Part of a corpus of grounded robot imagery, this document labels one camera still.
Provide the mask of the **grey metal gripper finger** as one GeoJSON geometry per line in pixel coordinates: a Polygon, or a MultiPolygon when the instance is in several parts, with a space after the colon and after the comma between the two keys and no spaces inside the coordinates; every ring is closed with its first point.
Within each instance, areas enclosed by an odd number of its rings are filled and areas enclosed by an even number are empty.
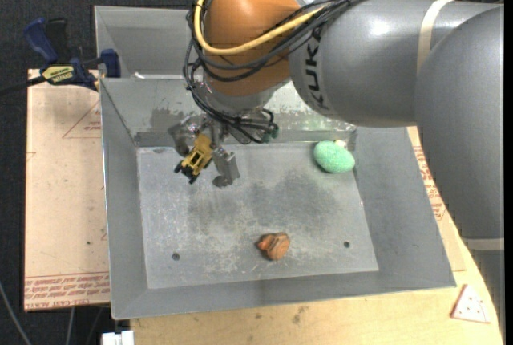
{"type": "Polygon", "coordinates": [[[232,185],[234,180],[240,177],[234,152],[228,152],[226,149],[219,147],[213,151],[212,159],[218,172],[218,175],[212,181],[216,187],[222,188],[232,185]]]}
{"type": "Polygon", "coordinates": [[[188,129],[186,123],[179,123],[168,128],[168,134],[174,141],[175,150],[181,155],[186,156],[190,153],[189,142],[192,138],[192,133],[188,129]]]}

